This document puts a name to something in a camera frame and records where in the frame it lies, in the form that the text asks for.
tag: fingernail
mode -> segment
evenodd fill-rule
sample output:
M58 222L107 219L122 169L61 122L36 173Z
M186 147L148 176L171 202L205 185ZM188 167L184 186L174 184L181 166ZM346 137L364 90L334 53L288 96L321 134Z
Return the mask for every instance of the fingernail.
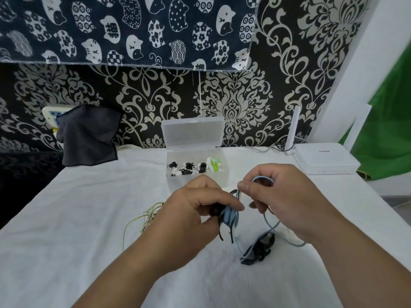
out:
M239 181L237 184L237 188L241 191L241 192L247 192L249 190L249 185L247 182L245 181Z

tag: white tablecloth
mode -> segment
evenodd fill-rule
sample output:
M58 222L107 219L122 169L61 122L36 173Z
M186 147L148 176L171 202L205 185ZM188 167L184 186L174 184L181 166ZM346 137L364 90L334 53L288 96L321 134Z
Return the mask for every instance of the white tablecloth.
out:
M254 165L295 164L275 151L224 153L233 187ZM123 150L117 161L61 171L0 231L0 306L72 305L121 253L126 224L170 195L165 160L163 149ZM310 178L340 212L411 269L411 228L360 177ZM126 245L140 229L141 222L127 228ZM243 249L264 230L255 210L240 213L236 235ZM341 307L311 245L295 248L277 239L263 262L244 266L225 231L224 242L216 238L186 267L160 279L143 306Z

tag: earphones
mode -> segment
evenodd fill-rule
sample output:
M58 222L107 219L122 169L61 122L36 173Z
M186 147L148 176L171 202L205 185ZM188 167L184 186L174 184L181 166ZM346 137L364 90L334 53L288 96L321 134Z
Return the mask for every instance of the earphones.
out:
M267 179L270 181L272 184L274 184L274 180L270 177L267 176L256 176L252 179L252 182L255 182L257 179ZM237 199L240 199L240 194L241 192L236 189L231 192L231 194L235 193L235 197ZM275 242L275 237L274 234L279 236L282 240L290 244L291 246L295 247L302 247L306 245L306 242L303 242L302 244L295 244L287 240L285 237L283 237L279 232L275 230L275 228L280 224L280 221L278 221L274 226L271 226L270 223L267 221L267 218L265 216L265 213L263 214L264 216L264 221L267 224L267 226L270 228L268 231L265 233L261 234L255 242L247 249L247 251L243 254L241 252L240 246L238 244L237 238L233 238L233 228L236 228L238 225L239 221L239 213L238 211L234 210L233 208L229 206L224 206L220 203L214 203L211 206L210 209L210 215L211 216L218 216L219 218L219 223L224 223L230 228L230 237L231 237L231 243L236 243L238 250L240 251L241 256L241 263L245 265L252 265L257 261L263 261L264 258L271 252L271 247L273 246ZM219 233L219 236L221 240L223 241L223 238L221 236L221 233Z

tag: green curtain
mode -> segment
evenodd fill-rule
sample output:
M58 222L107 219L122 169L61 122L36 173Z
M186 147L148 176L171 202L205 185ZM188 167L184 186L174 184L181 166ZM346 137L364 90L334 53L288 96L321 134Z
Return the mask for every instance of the green curtain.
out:
M360 170L372 180L410 172L411 44L369 104L371 112L351 151Z

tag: translucent plastic container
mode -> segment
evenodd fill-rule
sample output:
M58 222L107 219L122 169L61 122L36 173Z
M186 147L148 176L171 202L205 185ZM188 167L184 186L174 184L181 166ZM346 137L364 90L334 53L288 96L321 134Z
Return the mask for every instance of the translucent plastic container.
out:
M221 144L224 134L223 117L181 118L164 120L161 123L167 148L166 179L170 192L173 192L198 175L208 175L224 188L228 184L230 169ZM171 176L169 164L177 163L182 168L185 163L197 165L207 158L219 159L221 170L203 174Z

